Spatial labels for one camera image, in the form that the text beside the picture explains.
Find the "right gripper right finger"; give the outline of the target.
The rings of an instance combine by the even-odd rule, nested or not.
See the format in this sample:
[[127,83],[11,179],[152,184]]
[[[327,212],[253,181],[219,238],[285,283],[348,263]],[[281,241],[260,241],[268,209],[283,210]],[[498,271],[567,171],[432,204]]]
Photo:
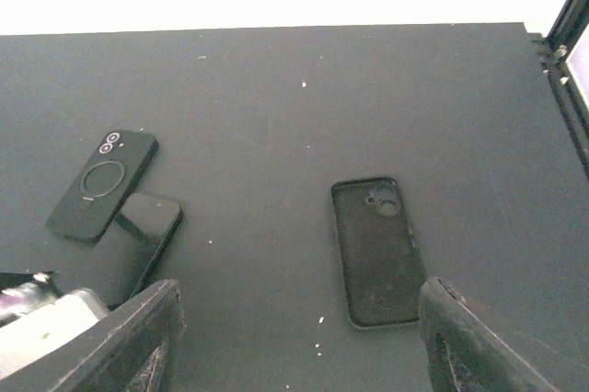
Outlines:
[[557,391],[438,277],[419,297],[422,342],[434,391]]

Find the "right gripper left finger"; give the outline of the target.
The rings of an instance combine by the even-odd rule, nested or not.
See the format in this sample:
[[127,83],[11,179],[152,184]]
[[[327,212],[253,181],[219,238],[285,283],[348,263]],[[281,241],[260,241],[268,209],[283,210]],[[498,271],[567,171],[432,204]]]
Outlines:
[[170,391],[184,332],[179,283],[162,280],[1,381],[3,391]]

